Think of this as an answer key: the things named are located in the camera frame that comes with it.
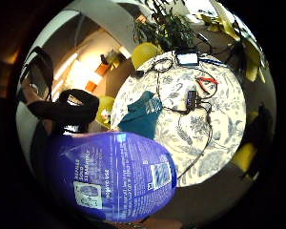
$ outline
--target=electronic device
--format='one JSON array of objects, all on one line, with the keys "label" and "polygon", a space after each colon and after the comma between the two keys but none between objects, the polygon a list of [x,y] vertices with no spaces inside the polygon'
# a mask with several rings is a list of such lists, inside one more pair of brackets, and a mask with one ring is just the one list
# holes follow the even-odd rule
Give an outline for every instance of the electronic device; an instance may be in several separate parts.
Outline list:
[{"label": "electronic device", "polygon": [[175,51],[177,65],[184,67],[194,67],[199,65],[199,59],[196,50],[177,50]]}]

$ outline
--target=wire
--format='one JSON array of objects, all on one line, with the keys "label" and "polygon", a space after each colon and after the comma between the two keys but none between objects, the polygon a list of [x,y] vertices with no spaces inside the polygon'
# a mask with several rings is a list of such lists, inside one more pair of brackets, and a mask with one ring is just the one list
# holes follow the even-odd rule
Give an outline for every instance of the wire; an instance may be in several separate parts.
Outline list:
[{"label": "wire", "polygon": [[[152,66],[150,67],[150,71],[153,70],[153,71],[156,71],[156,72],[157,72],[156,93],[157,93],[157,96],[158,96],[158,98],[159,98],[159,100],[160,100],[161,102],[162,102],[162,100],[161,100],[161,95],[160,95],[160,73],[164,73],[164,72],[168,71],[168,70],[172,67],[172,66],[170,66],[170,68],[167,69],[167,70],[165,70],[165,71],[159,71],[159,70],[157,70],[154,66],[155,66],[157,63],[160,63],[160,62],[163,61],[163,60],[162,60],[162,59],[157,60],[157,61],[156,61],[154,64],[152,64]],[[205,149],[209,146],[209,144],[210,144],[210,142],[211,142],[211,140],[212,140],[212,136],[213,136],[213,127],[212,127],[211,119],[210,119],[210,113],[211,113],[211,111],[212,111],[212,104],[211,104],[210,102],[208,102],[208,101],[203,101],[203,100],[209,99],[209,98],[213,97],[213,96],[216,94],[217,88],[218,88],[218,87],[217,87],[217,82],[216,82],[215,78],[214,78],[211,74],[207,73],[206,71],[204,71],[204,70],[202,70],[202,69],[198,69],[198,68],[194,68],[194,69],[196,69],[196,70],[198,70],[198,71],[201,71],[201,72],[207,74],[207,75],[210,77],[208,81],[214,82],[214,84],[215,84],[215,91],[214,91],[214,93],[212,93],[210,96],[203,97],[203,98],[199,96],[199,97],[196,98],[194,101],[192,101],[192,102],[195,103],[195,108],[202,108],[202,109],[204,109],[204,110],[206,111],[206,113],[207,113],[206,119],[207,119],[207,123],[208,123],[209,128],[210,128],[210,131],[208,132],[208,140],[207,140],[207,143],[206,143],[206,145],[204,146],[204,148],[203,148],[203,150],[201,151],[201,153],[200,153],[200,154],[192,161],[192,163],[182,172],[182,174],[178,176],[177,179],[181,179],[182,176],[184,176],[184,175],[198,162],[198,160],[199,160],[202,156],[204,156],[204,151],[205,151]],[[201,87],[201,89],[206,93],[206,89],[204,89],[203,86],[202,86],[202,84],[201,84],[201,82],[199,82],[199,80],[201,80],[201,79],[205,79],[205,80],[206,80],[206,79],[208,79],[208,78],[199,77],[199,78],[196,79],[196,81],[198,82],[198,84],[199,84],[199,86]],[[208,104],[208,105],[209,105],[209,109],[206,109],[205,107],[201,106],[201,103]],[[177,125],[177,127],[178,127],[180,130],[182,130],[181,124],[180,124],[181,117],[182,117],[183,115],[189,114],[190,111],[193,111],[193,110],[191,110],[191,109],[187,109],[187,110],[185,110],[185,111],[183,111],[183,110],[177,110],[177,109],[173,109],[173,108],[169,108],[169,107],[165,107],[165,106],[163,106],[163,109],[169,110],[169,111],[172,111],[172,112],[176,112],[176,113],[179,113],[179,114],[180,114],[179,119],[178,119],[178,125]]]}]

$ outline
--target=floral tablecloth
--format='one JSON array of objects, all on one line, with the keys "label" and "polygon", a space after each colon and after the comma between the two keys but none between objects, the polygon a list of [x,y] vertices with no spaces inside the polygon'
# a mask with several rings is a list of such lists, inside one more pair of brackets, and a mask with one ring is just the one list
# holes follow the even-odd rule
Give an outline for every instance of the floral tablecloth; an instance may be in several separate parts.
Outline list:
[{"label": "floral tablecloth", "polygon": [[[213,96],[203,100],[209,103],[202,104],[206,109],[194,109],[189,114],[164,109],[155,126],[154,140],[171,153],[179,176],[178,186],[198,184],[220,171],[237,150],[246,124],[244,95],[227,66],[200,61],[195,68],[180,67],[176,64],[174,52],[152,58],[138,70],[148,70],[154,61],[161,58],[172,59],[173,67],[160,74],[150,71],[139,79],[128,77],[122,85],[112,107],[112,129],[118,130],[118,124],[128,113],[129,104],[145,91],[156,96],[157,87],[164,107],[185,110],[188,90],[197,90],[199,96],[206,97],[196,80],[211,75],[217,82],[217,90]],[[207,54],[202,58],[209,62],[218,61]],[[214,84],[205,86],[207,90],[214,91]],[[206,110],[210,104],[212,127],[206,121]]]}]

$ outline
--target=black cable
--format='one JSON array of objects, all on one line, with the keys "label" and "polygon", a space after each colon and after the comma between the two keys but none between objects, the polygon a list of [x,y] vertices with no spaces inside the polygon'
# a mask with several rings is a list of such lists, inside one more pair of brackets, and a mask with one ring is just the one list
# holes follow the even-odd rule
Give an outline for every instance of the black cable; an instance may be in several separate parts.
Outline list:
[{"label": "black cable", "polygon": [[[160,72],[160,71],[156,70],[156,69],[154,68],[154,66],[155,66],[155,64],[152,65],[151,69],[153,68],[153,71],[156,71],[156,72],[157,72],[156,93],[157,93],[157,96],[159,97],[159,100],[160,100],[161,103],[162,103],[161,95],[160,95],[160,82],[159,82],[159,80],[160,80],[160,73],[164,73],[165,71],[161,71],[161,72]],[[206,71],[201,70],[201,69],[198,69],[198,68],[194,68],[194,69],[199,70],[199,71],[201,71],[201,72],[207,74],[211,79],[213,79],[213,80],[215,81],[215,79],[212,77],[212,75],[209,74],[209,73],[207,73]],[[204,151],[205,151],[205,149],[209,146],[209,144],[210,144],[210,142],[211,142],[211,140],[212,140],[213,127],[212,127],[212,125],[211,125],[211,119],[210,119],[210,112],[212,111],[212,104],[211,104],[210,102],[203,101],[203,100],[209,99],[209,98],[213,97],[213,96],[216,94],[216,92],[217,92],[217,88],[218,88],[218,87],[217,87],[217,84],[215,84],[215,91],[214,91],[213,94],[211,94],[211,95],[208,96],[208,97],[203,97],[203,98],[201,98],[201,97],[199,96],[198,98],[196,98],[196,99],[193,101],[193,102],[195,103],[195,107],[196,107],[196,108],[202,108],[202,109],[204,109],[204,110],[206,111],[206,113],[207,113],[206,119],[207,119],[207,123],[208,123],[208,125],[209,125],[209,127],[210,127],[210,131],[208,132],[208,140],[207,140],[207,143],[206,143],[205,147],[203,148],[203,150],[201,151],[201,153],[200,153],[200,154],[194,159],[194,161],[182,172],[182,174],[178,176],[177,179],[181,179],[181,177],[182,177],[183,175],[185,175],[185,174],[198,162],[198,160],[199,160],[202,156],[204,156]],[[210,106],[209,109],[207,110],[205,107],[201,106],[201,103],[208,104],[208,105]],[[178,127],[179,127],[180,129],[181,129],[181,125],[180,125],[181,116],[187,115],[187,114],[191,111],[191,110],[189,110],[189,109],[187,109],[186,111],[176,110],[176,109],[168,108],[168,107],[164,107],[164,106],[163,106],[163,109],[166,109],[166,110],[169,110],[169,111],[172,111],[172,112],[176,112],[176,113],[180,113],[180,117],[179,117],[179,119],[178,119]]]}]

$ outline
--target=fisheye view circle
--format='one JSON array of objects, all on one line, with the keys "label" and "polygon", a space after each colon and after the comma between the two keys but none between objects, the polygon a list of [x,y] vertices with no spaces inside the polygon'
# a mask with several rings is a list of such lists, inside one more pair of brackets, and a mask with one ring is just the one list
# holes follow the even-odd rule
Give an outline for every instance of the fisheye view circle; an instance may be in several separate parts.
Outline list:
[{"label": "fisheye view circle", "polygon": [[18,77],[31,173],[99,228],[210,224],[258,180],[275,134],[267,57],[215,0],[71,1]]}]

